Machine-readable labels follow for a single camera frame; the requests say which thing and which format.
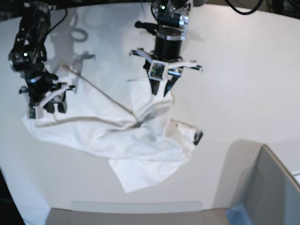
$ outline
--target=white tabletop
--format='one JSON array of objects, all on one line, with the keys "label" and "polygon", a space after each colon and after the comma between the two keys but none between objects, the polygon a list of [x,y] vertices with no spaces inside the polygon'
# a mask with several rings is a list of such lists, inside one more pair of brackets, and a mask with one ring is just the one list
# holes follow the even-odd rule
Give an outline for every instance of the white tabletop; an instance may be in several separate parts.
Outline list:
[{"label": "white tabletop", "polygon": [[[52,24],[63,11],[52,14]],[[74,42],[70,24],[88,34]],[[89,51],[83,76],[130,108],[126,80],[146,76],[144,59],[131,49],[154,48],[154,37],[134,28],[153,22],[148,3],[109,4],[69,10],[46,41],[48,68]],[[78,202],[172,203],[196,201],[215,207],[223,163],[240,139],[267,143],[291,170],[300,171],[300,21],[229,7],[192,11],[181,55],[197,60],[204,73],[185,69],[173,88],[173,117],[203,129],[192,160],[158,185],[125,194],[106,160],[64,146],[35,141],[20,120],[23,80],[8,62],[20,18],[0,23],[0,167],[21,215],[42,217],[50,207],[73,209]]]}]

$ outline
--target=wrinkled fabric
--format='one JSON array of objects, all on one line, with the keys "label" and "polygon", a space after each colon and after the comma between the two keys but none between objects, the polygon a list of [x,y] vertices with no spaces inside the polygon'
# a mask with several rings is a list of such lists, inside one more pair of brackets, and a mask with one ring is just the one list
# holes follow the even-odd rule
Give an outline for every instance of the wrinkled fabric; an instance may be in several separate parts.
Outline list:
[{"label": "wrinkled fabric", "polygon": [[165,83],[153,96],[148,78],[128,81],[131,112],[70,71],[60,82],[76,85],[67,93],[67,113],[22,118],[35,139],[108,158],[126,193],[157,185],[189,161],[199,130],[170,118],[173,98],[163,97]]}]

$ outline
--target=white cloth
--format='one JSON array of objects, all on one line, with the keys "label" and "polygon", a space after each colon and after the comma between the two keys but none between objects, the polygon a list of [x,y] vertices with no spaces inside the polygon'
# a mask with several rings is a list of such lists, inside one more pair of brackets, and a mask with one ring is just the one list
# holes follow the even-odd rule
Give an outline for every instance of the white cloth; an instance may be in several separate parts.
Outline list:
[{"label": "white cloth", "polygon": [[108,158],[126,193],[157,185],[190,159],[199,130],[170,119],[173,98],[170,92],[163,97],[163,87],[153,96],[147,78],[128,81],[131,113],[72,72],[60,78],[75,80],[66,114],[22,118],[34,138]]}]

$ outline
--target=white table surface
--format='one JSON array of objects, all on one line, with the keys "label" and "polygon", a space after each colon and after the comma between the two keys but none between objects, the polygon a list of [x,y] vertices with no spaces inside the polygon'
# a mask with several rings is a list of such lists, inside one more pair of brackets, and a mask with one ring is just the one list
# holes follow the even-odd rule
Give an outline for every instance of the white table surface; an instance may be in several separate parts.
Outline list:
[{"label": "white table surface", "polygon": [[[63,16],[53,12],[52,24]],[[71,24],[88,33],[74,42]],[[154,48],[154,37],[135,29],[154,21],[148,3],[69,9],[46,41],[48,68],[69,64],[83,51],[96,55],[82,74],[130,108],[126,80],[146,76],[144,59],[131,49]],[[41,224],[49,208],[74,209],[76,202],[214,204],[230,145],[240,139],[267,143],[291,172],[300,171],[300,21],[229,7],[205,5],[192,11],[181,55],[197,60],[204,73],[185,69],[173,88],[173,117],[204,130],[192,160],[158,185],[125,194],[106,160],[64,146],[35,141],[20,116],[23,80],[8,62],[20,18],[0,23],[0,167],[26,221]]]}]

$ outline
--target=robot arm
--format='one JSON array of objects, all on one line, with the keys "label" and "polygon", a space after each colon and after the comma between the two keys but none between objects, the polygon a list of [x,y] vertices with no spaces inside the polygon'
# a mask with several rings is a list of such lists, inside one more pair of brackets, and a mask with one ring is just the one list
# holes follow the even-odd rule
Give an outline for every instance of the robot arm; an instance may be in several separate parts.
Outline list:
[{"label": "robot arm", "polygon": [[27,100],[29,119],[41,118],[43,109],[54,113],[54,104],[58,104],[60,113],[65,113],[66,91],[75,88],[53,82],[58,76],[49,73],[43,64],[47,60],[44,42],[51,31],[50,9],[50,5],[38,1],[24,8],[14,47],[8,56],[11,68],[19,72],[27,84],[19,93]]},{"label": "robot arm", "polygon": [[192,7],[192,0],[155,0],[151,12],[157,24],[135,23],[135,27],[146,29],[156,36],[154,51],[147,53],[142,48],[131,51],[134,55],[146,58],[144,69],[154,95],[157,94],[160,81],[171,76],[165,87],[166,95],[180,78],[184,67],[203,70],[196,61],[184,61],[180,57],[181,43],[187,35]]}]

